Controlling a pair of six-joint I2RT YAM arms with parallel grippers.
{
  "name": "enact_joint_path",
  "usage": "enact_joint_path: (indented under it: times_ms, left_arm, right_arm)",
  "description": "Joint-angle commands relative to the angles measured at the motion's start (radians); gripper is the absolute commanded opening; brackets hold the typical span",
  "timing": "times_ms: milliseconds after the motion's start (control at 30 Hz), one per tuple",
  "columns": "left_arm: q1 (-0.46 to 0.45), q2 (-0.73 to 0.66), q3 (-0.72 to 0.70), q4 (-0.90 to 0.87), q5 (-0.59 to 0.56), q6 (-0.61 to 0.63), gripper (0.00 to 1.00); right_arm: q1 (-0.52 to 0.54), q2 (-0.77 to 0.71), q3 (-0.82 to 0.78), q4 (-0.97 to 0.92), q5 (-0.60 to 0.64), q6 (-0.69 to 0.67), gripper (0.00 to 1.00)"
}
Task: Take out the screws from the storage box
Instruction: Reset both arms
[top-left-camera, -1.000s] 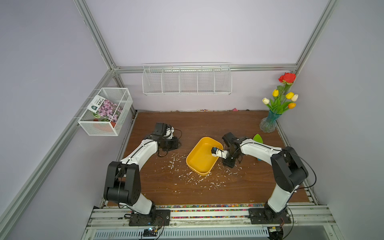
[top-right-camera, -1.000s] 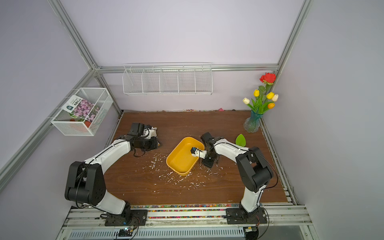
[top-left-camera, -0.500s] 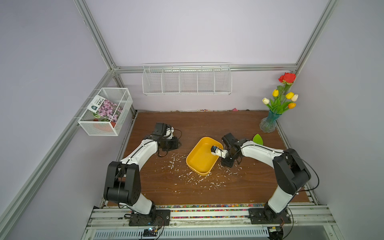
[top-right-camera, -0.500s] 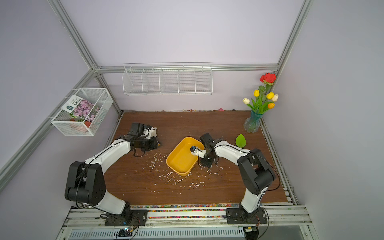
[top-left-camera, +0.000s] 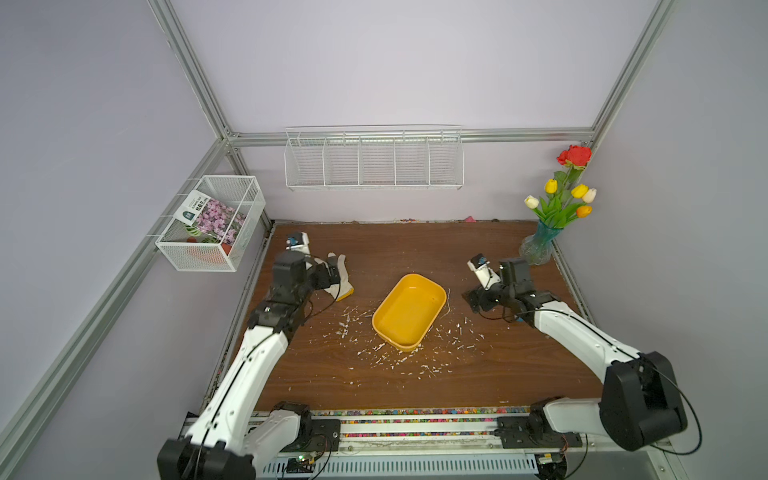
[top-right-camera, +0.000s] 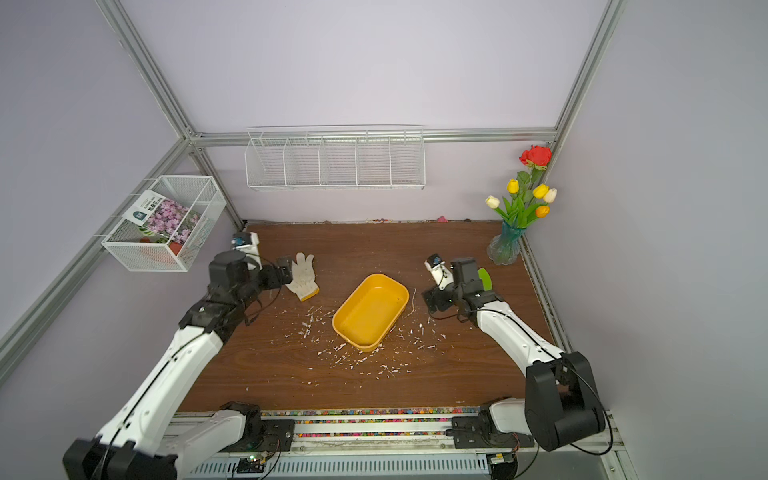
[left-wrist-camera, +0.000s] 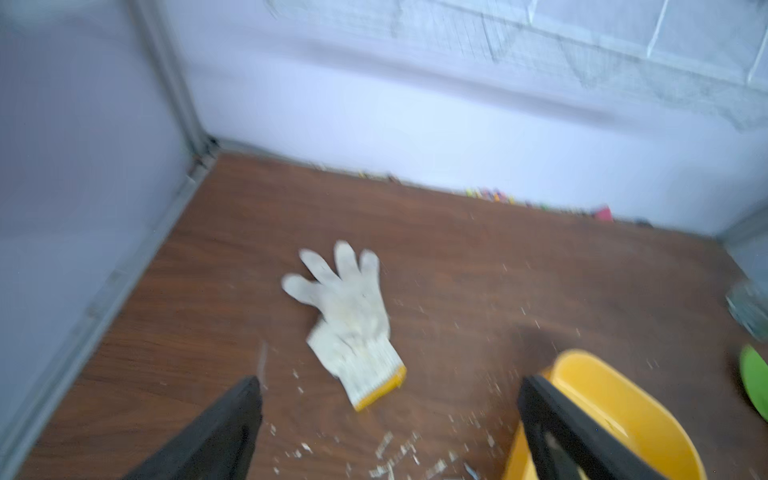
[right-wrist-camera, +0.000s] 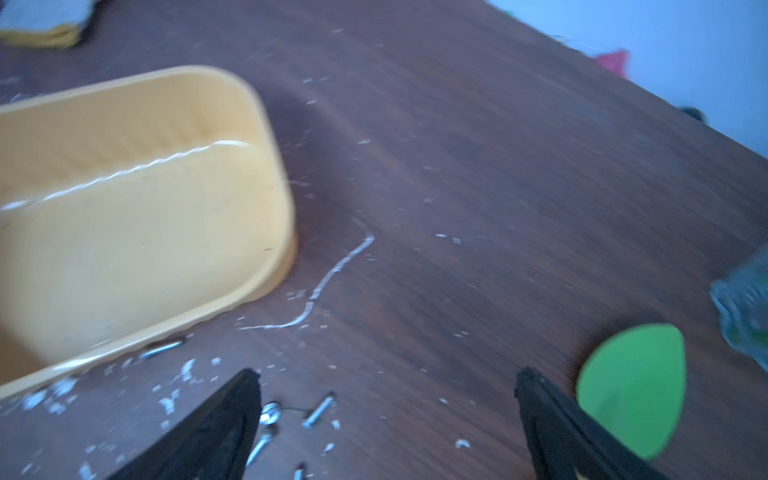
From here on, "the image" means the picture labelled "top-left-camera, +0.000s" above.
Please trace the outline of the white cotton work glove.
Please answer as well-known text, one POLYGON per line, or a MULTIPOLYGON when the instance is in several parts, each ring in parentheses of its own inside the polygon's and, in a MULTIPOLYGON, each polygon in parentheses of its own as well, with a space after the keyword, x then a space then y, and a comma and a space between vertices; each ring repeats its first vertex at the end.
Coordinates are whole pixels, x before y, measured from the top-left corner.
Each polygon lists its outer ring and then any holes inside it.
POLYGON ((329 252, 324 260, 324 265, 328 266, 334 274, 330 287, 326 288, 325 291, 335 302, 340 302, 351 296, 354 293, 354 287, 350 282, 346 267, 346 255, 336 255, 334 252, 329 252))

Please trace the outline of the yellow plastic storage box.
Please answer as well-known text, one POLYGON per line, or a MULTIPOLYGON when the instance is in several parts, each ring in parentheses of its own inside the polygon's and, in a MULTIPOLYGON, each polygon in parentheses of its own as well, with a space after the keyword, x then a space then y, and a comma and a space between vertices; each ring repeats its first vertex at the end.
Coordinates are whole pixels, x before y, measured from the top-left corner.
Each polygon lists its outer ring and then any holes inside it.
POLYGON ((422 275, 407 274, 375 311, 372 327, 387 344, 410 353, 421 344, 446 302, 442 286, 422 275))

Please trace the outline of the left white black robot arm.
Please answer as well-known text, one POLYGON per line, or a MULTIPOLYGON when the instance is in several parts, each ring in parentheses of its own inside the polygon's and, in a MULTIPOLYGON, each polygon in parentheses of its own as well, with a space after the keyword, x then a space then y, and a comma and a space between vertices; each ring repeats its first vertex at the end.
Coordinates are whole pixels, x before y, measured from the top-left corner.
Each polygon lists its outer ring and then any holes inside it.
POLYGON ((285 447, 311 439, 305 405, 283 403, 254 430, 250 418, 262 391, 297 330, 312 295, 350 292, 345 255, 313 258, 288 249, 275 260, 267 296, 252 312, 241 347, 213 398, 187 433, 170 439, 157 457, 163 479, 254 479, 285 447))

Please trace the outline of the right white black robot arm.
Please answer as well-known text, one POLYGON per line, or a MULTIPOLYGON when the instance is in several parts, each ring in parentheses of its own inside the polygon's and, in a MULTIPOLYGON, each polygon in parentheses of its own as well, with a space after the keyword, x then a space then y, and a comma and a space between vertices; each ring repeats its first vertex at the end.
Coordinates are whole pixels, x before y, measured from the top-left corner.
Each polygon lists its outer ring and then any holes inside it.
POLYGON ((531 439, 600 435, 626 451, 636 451, 687 429, 687 415, 693 409, 664 355, 643 353, 616 340, 555 294, 537 289, 522 258, 504 259, 494 270, 478 254, 467 265, 479 282, 462 295, 473 312, 503 308, 557 341, 602 384, 596 399, 552 397, 533 404, 526 421, 531 439))

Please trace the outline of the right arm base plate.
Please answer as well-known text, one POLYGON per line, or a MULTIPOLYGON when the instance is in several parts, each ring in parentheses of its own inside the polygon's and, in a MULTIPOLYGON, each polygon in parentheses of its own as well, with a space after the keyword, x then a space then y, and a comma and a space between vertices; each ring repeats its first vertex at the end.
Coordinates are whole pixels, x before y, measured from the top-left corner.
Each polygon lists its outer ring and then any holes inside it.
POLYGON ((504 416, 497 418, 493 435, 504 449, 555 449, 565 451, 583 446, 582 438, 575 433, 558 433, 552 430, 542 417, 504 416))

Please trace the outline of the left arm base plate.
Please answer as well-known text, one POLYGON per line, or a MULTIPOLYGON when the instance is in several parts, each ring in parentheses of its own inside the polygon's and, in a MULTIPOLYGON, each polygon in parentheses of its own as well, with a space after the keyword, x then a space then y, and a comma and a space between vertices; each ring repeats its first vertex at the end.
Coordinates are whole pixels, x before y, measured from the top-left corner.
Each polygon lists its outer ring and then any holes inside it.
POLYGON ((297 438, 282 453, 336 452, 341 440, 341 421, 335 418, 303 420, 297 438))

